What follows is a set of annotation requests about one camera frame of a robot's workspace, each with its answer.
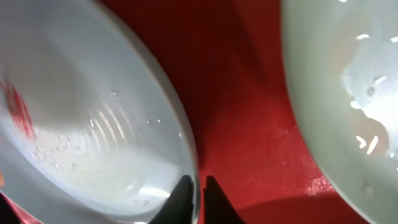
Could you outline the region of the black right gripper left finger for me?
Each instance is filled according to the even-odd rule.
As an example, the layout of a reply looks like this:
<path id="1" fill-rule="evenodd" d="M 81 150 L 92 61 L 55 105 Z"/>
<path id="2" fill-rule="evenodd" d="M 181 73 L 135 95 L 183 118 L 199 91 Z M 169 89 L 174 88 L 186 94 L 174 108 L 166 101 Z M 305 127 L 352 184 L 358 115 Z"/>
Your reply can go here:
<path id="1" fill-rule="evenodd" d="M 159 213 L 149 224 L 191 224 L 194 190 L 192 178 L 183 175 Z"/>

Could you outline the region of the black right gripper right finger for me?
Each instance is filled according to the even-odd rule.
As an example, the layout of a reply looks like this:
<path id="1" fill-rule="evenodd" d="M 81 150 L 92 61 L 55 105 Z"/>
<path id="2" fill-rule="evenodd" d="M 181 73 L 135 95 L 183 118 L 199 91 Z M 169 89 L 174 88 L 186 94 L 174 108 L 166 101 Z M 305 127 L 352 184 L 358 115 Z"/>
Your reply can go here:
<path id="1" fill-rule="evenodd" d="M 206 177 L 204 224 L 245 224 L 213 176 Z"/>

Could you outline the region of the light blue plate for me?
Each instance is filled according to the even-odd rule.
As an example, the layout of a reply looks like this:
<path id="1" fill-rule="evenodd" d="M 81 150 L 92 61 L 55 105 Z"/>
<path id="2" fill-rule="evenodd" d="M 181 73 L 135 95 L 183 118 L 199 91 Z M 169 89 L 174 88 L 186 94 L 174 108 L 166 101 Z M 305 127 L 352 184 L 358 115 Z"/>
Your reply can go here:
<path id="1" fill-rule="evenodd" d="M 1 192 L 42 223 L 149 223 L 200 184 L 180 99 L 99 1 L 1 2 Z"/>

